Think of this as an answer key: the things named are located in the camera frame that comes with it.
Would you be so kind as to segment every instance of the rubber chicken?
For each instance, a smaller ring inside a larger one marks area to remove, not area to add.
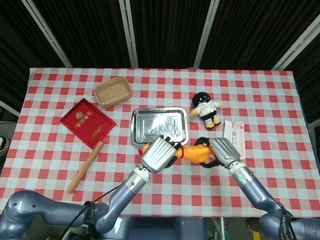
[[[139,154],[142,155],[150,146],[150,143],[139,148]],[[175,156],[180,159],[186,159],[190,162],[199,164],[208,160],[209,156],[214,156],[214,152],[209,146],[203,144],[197,146],[182,146],[178,149]]]

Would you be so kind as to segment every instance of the wet wipes package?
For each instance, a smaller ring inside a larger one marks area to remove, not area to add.
[[[240,153],[240,160],[246,158],[245,125],[242,121],[224,122],[223,137],[228,139]]]

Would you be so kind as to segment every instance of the red book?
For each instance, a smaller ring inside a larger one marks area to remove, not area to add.
[[[116,125],[84,98],[60,122],[92,149]]]

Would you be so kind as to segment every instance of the black curtain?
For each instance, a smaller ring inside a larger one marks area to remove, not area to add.
[[[73,67],[130,67],[118,0],[33,1]]]
[[[319,0],[220,1],[200,68],[270,70],[319,14]]]
[[[285,70],[293,71],[307,122],[320,119],[320,34]]]
[[[194,65],[209,0],[131,0],[139,67]]]
[[[31,67],[63,67],[20,0],[0,5],[0,100],[21,110]]]

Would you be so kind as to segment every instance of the shoe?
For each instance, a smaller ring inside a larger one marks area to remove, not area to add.
[[[214,123],[214,125],[219,125],[219,124],[221,123],[220,118],[215,117],[215,118],[213,119],[213,123]]]
[[[213,128],[215,127],[215,124],[214,124],[213,122],[210,122],[210,123],[207,123],[207,124],[205,125],[205,127],[206,127],[207,129],[213,129]]]
[[[246,227],[251,232],[261,232],[260,229],[260,218],[259,217],[248,217],[245,221]]]
[[[0,136],[0,159],[6,157],[9,150],[10,141],[5,136]]]

